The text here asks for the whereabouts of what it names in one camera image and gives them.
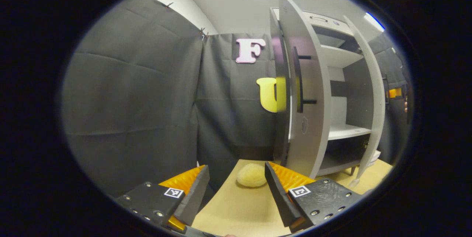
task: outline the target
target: white wall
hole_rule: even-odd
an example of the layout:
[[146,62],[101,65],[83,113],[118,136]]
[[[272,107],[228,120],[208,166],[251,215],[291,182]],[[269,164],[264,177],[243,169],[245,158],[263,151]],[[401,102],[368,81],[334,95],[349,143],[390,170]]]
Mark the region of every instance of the white wall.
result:
[[164,4],[174,2],[170,7],[193,23],[197,28],[205,28],[204,32],[218,34],[215,27],[207,16],[202,12],[194,0],[158,0]]
[[[365,9],[350,0],[294,0],[302,10],[343,20],[346,15],[369,41],[380,32],[364,19]],[[270,33],[269,7],[278,0],[195,0],[220,34]]]

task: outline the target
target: white cabinet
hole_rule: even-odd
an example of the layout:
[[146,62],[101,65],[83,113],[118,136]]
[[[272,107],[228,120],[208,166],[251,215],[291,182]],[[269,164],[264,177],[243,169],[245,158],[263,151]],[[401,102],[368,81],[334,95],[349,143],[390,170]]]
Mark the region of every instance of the white cabinet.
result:
[[359,178],[379,144],[385,114],[374,54],[347,17],[302,11],[293,0],[279,3],[270,8],[283,106],[274,159],[311,178],[360,165]]

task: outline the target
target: table surface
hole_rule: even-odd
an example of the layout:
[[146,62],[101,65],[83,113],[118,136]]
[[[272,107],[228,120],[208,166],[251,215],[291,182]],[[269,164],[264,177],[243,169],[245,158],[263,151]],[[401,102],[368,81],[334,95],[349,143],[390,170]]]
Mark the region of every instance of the table surface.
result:
[[[236,175],[248,163],[264,166],[261,160],[239,160],[228,176],[223,186],[218,190],[208,204],[197,214],[193,228],[211,234],[225,236],[232,234],[237,237],[274,237],[290,234],[288,227],[284,227],[272,193],[267,183],[261,187],[249,188],[236,182]],[[376,187],[392,166],[381,160],[367,168],[360,182],[351,188],[358,194]],[[355,179],[350,176],[350,168],[344,171],[317,177],[330,178],[349,188],[349,183]]]

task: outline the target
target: sponge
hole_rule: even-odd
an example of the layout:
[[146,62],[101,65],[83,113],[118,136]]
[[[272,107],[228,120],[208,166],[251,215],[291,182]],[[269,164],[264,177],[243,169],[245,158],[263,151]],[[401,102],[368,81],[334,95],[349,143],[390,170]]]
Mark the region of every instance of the sponge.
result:
[[259,187],[267,182],[264,171],[264,166],[249,163],[238,172],[236,180],[245,187]]

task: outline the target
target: ceiling light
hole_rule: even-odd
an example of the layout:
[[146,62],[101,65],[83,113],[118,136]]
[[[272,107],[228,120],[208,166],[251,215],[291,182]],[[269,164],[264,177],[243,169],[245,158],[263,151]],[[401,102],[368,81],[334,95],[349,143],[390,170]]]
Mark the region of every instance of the ceiling light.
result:
[[365,16],[364,16],[364,19],[366,19],[368,22],[370,22],[372,25],[374,25],[374,27],[383,32],[385,30],[385,28],[382,26],[382,24],[376,20],[376,18],[374,18],[369,12],[366,12]]

